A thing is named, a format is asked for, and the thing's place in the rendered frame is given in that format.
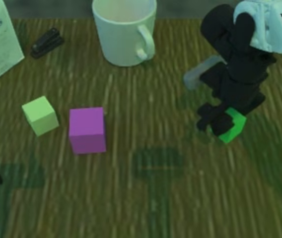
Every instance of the wooden surface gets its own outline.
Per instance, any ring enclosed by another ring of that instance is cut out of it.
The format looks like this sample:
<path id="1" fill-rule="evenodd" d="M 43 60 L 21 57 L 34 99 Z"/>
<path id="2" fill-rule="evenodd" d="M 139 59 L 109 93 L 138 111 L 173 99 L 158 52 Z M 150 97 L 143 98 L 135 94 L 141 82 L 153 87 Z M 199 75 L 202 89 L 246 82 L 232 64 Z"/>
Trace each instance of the wooden surface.
<path id="1" fill-rule="evenodd" d="M 0 78 L 0 238 L 282 238 L 282 57 L 265 103 L 228 145 L 198 133 L 211 91 L 182 75 L 213 54 L 195 20 L 159 20 L 155 58 L 117 68 L 92 20 L 17 20 L 26 59 Z M 66 43 L 34 60 L 51 26 Z M 42 95 L 61 126 L 36 138 L 21 105 Z M 105 154 L 74 156 L 69 109 L 103 106 Z"/>

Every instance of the white mug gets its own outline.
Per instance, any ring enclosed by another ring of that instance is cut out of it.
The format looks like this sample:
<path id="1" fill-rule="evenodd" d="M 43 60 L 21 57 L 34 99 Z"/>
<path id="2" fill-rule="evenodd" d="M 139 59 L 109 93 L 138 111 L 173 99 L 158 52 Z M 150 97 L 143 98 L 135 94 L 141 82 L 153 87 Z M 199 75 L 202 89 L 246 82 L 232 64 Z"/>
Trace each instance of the white mug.
<path id="1" fill-rule="evenodd" d="M 93 0 L 102 53 L 116 66 L 134 66 L 155 54 L 156 0 Z"/>

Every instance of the wood grain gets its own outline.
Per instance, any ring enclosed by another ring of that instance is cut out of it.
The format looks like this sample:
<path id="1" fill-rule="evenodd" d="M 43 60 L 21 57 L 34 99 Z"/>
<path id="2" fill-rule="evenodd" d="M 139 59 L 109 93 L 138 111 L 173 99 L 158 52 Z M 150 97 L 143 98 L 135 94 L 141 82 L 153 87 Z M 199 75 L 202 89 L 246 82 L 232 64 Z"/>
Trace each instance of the wood grain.
<path id="1" fill-rule="evenodd" d="M 227 145 L 195 128 L 215 102 L 182 76 L 211 54 L 197 20 L 158 20 L 157 53 L 107 63 L 89 19 L 14 21 L 26 59 L 0 78 L 0 238 L 282 238 L 282 57 L 267 100 Z M 66 43 L 34 60 L 56 26 Z M 42 95 L 61 126 L 36 138 L 21 105 Z M 74 156 L 69 109 L 103 106 L 105 154 Z"/>

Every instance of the purple cube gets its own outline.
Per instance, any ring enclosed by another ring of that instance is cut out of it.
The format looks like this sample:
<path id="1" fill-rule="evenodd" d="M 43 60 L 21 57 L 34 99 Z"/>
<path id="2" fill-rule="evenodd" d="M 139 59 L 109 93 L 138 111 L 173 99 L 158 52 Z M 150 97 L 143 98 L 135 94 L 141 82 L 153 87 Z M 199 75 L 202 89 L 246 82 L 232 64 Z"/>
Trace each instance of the purple cube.
<path id="1" fill-rule="evenodd" d="M 103 109 L 71 109 L 69 138 L 75 154 L 105 152 L 106 136 Z"/>

